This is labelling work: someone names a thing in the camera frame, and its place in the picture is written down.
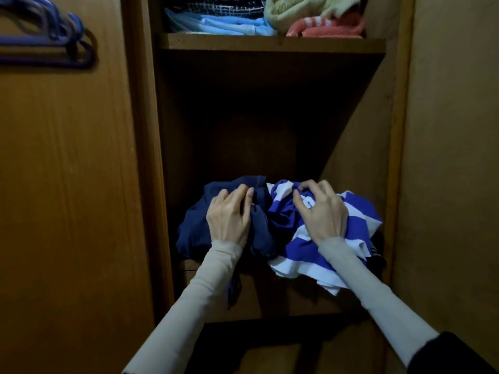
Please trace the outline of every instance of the beige sleeve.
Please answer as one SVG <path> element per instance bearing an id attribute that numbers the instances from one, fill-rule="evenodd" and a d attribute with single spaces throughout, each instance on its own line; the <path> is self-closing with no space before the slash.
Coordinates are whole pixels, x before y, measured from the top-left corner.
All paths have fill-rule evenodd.
<path id="1" fill-rule="evenodd" d="M 123 373 L 183 373 L 216 297 L 228 284 L 242 253 L 239 245 L 215 240 L 182 295 L 149 335 Z"/>
<path id="2" fill-rule="evenodd" d="M 418 350 L 438 336 L 437 331 L 362 264 L 345 239 L 324 240 L 319 253 L 359 298 L 406 367 Z"/>

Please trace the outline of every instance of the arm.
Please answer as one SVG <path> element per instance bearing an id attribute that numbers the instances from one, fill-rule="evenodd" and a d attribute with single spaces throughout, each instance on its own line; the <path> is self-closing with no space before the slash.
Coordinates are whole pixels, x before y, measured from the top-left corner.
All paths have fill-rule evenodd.
<path id="1" fill-rule="evenodd" d="M 360 299 L 407 367 L 415 353 L 438 333 L 376 278 L 346 245 L 343 237 L 348 210 L 331 185 L 327 181 L 317 184 L 309 180 L 300 188 L 309 188 L 315 195 L 315 206 L 311 209 L 303 204 L 297 191 L 293 202 L 310 237 L 319 246 L 319 253 Z"/>
<path id="2" fill-rule="evenodd" d="M 137 374 L 184 372 L 209 308 L 232 276 L 242 248 L 215 240 L 196 276 L 154 329 L 124 372 Z"/>
<path id="3" fill-rule="evenodd" d="M 319 253 L 359 298 L 406 367 L 417 351 L 439 335 L 362 264 L 345 239 L 323 240 Z"/>
<path id="4" fill-rule="evenodd" d="M 196 276 L 154 329 L 123 373 L 183 373 L 215 298 L 231 278 L 250 230 L 254 189 L 241 185 L 213 197 L 206 219 L 212 247 Z"/>

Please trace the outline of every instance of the wooden door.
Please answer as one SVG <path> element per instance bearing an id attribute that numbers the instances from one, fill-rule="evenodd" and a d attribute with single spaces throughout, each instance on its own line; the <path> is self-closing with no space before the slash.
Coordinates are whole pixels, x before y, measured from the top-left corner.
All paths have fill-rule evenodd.
<path id="1" fill-rule="evenodd" d="M 121 5 L 52 1 L 99 60 L 0 68 L 0 366 L 119 372 L 154 327 Z"/>
<path id="2" fill-rule="evenodd" d="M 416 0 L 393 288 L 499 369 L 499 0 Z M 389 373 L 405 372 L 390 355 Z"/>

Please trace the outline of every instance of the black sleeve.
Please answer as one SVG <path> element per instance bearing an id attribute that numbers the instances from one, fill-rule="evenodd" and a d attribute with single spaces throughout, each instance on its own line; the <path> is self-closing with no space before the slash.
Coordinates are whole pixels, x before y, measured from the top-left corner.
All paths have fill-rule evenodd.
<path id="1" fill-rule="evenodd" d="M 416 352 L 409 362 L 407 372 L 408 374 L 497 373 L 477 352 L 450 332 L 441 333 Z"/>

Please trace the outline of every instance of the shelf board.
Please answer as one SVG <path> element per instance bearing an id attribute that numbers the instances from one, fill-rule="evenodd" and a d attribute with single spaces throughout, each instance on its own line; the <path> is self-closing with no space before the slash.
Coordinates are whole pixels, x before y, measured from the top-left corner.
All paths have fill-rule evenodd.
<path id="1" fill-rule="evenodd" d="M 162 50 L 385 54 L 385 39 L 295 38 L 170 33 L 160 34 Z"/>

